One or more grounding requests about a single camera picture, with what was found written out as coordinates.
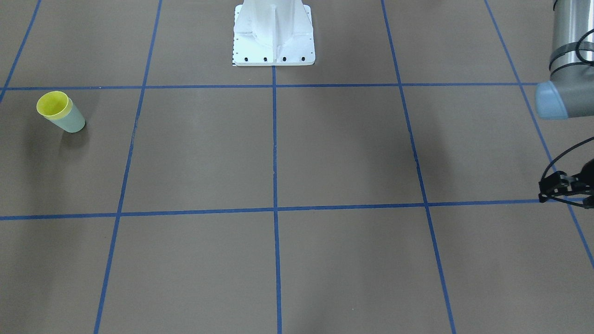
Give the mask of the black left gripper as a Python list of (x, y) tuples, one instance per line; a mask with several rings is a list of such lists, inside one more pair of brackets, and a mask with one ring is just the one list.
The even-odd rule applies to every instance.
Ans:
[(573, 195), (588, 195), (582, 201), (584, 208), (594, 208), (594, 159), (588, 161), (578, 174), (567, 175), (563, 171), (556, 171), (538, 182), (540, 203), (550, 199), (561, 201), (560, 197)]

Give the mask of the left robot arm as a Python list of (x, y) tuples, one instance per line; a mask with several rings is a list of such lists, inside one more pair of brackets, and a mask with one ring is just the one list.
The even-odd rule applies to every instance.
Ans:
[[(538, 116), (543, 120), (568, 120), (592, 116), (594, 112), (593, 27), (591, 0), (556, 0), (554, 29), (548, 70), (550, 78), (536, 87)], [(550, 162), (538, 182), (541, 203), (549, 200), (592, 209), (593, 162), (588, 161), (575, 175), (551, 168), (579, 144), (571, 146)]]

